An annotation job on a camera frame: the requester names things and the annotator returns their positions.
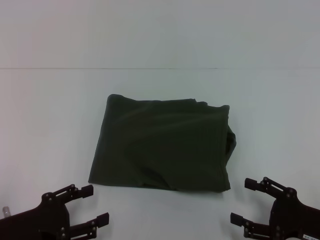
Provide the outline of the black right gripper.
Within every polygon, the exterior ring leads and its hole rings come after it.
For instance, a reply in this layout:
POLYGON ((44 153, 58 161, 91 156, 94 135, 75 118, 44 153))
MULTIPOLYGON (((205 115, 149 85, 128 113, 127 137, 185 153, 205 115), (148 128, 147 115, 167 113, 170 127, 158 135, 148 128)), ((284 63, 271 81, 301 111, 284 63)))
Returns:
POLYGON ((272 240, 318 240, 320 238, 320 210, 300 202, 297 191, 287 188, 268 177, 260 182, 246 178, 244 187, 275 198, 269 225, 256 223, 231 213, 230 222, 244 227, 245 238, 271 238, 272 240))

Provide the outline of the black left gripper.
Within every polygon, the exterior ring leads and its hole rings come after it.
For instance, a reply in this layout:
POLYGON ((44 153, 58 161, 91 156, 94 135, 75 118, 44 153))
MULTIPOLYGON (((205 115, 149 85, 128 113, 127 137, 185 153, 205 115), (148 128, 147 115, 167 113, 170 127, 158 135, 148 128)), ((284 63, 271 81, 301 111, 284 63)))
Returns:
POLYGON ((74 184, 41 196, 41 203, 25 212, 0 220, 2 240, 91 240, 98 228, 109 224, 110 215, 104 213, 85 223, 70 226, 65 203, 94 194, 90 184, 77 188, 74 184))

